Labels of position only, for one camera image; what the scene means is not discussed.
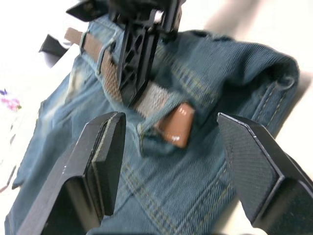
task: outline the belt strap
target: belt strap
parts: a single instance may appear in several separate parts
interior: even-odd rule
[[[117,66],[112,60],[112,56],[100,41],[89,33],[82,33],[73,28],[66,32],[65,39],[73,44],[80,45],[84,51],[97,63],[100,60],[100,72],[103,74],[104,89],[110,96],[118,102],[122,102],[122,97],[118,88],[116,77]],[[169,98],[170,94],[156,83],[149,82],[144,93],[134,105],[134,109],[145,118],[150,117],[159,111]],[[189,138],[194,110],[187,103],[180,104],[168,116],[159,121],[155,128],[161,133],[163,138],[176,145],[185,147]]]

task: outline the brown leather patch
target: brown leather patch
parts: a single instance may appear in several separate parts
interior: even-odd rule
[[[156,128],[166,141],[184,148],[189,139],[194,113],[195,110],[188,103],[181,103]]]

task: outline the blue denim jeans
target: blue denim jeans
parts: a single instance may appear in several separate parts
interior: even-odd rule
[[[103,45],[123,32],[106,16],[89,25]],[[106,79],[85,52],[72,72],[42,103],[34,136],[14,187],[21,191],[6,218],[7,235],[17,232],[54,163],[87,122],[113,110],[126,113],[124,159],[113,216],[88,235],[106,232],[209,234],[235,195],[224,159],[218,112],[243,116],[276,134],[298,83],[296,62],[260,44],[242,43],[204,31],[187,31],[159,42],[151,77],[171,92],[164,107],[144,119],[103,89]],[[188,146],[165,142],[153,125],[177,104],[195,109]]]

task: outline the black object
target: black object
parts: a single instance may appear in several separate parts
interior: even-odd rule
[[[86,234],[104,215],[112,215],[125,130],[124,113],[89,122],[54,165],[18,234]]]
[[[123,103],[129,107],[145,90],[161,37],[165,42],[176,38],[185,0],[87,0],[67,13],[84,21],[109,13],[110,19],[125,28],[117,68]],[[160,21],[156,13],[162,12]]]
[[[67,49],[62,47],[58,40],[48,34],[39,52],[46,52],[61,58],[67,52]]]
[[[313,235],[313,182],[265,127],[219,114],[233,185],[253,227],[268,235]]]

